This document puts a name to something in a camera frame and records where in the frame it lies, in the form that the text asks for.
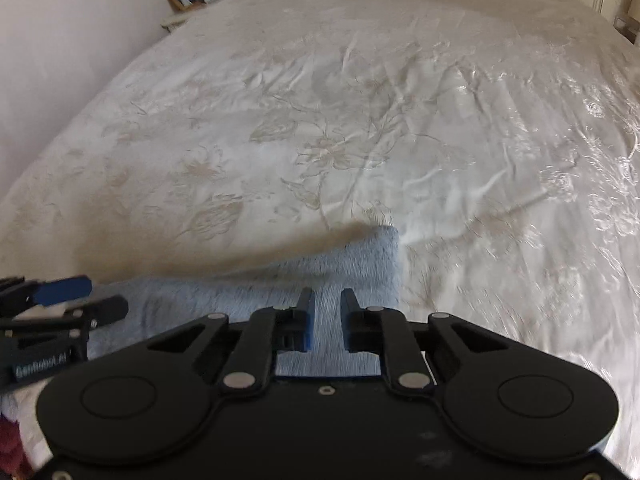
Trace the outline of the grey speckled pants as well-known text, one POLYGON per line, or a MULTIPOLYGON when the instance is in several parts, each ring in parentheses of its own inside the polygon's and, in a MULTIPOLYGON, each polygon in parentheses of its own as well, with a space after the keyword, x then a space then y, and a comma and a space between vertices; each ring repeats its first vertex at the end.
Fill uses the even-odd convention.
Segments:
POLYGON ((265 307, 296 304, 306 287, 314 291, 314 336, 305 353, 280 356, 283 376, 373 376, 378 357, 345 349, 340 298, 352 289, 363 307, 399 304, 399 234, 392 226, 371 226, 320 254, 270 263, 252 270, 206 278, 133 278, 98 285, 92 296, 126 298, 126 318, 90 335, 88 355, 96 359, 172 328, 220 312, 244 322, 265 307))

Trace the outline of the dark red sleeve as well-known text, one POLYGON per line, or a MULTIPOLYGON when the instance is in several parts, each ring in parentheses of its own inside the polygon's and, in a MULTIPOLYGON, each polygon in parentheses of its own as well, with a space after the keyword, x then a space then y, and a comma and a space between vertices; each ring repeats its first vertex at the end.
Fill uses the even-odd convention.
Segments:
POLYGON ((25 480, 32 478, 32 466, 26 457, 20 426, 1 416, 0 424, 0 470, 1 478, 25 480))

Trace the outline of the cream floral bedspread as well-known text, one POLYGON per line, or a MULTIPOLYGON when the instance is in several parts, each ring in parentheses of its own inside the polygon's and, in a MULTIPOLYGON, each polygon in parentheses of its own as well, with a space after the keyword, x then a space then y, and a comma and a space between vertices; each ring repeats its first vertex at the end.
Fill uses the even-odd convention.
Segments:
POLYGON ((1 270, 198 275, 393 226, 410 318, 601 374, 639 473, 639 51, 578 0, 226 0, 1 203, 1 270))

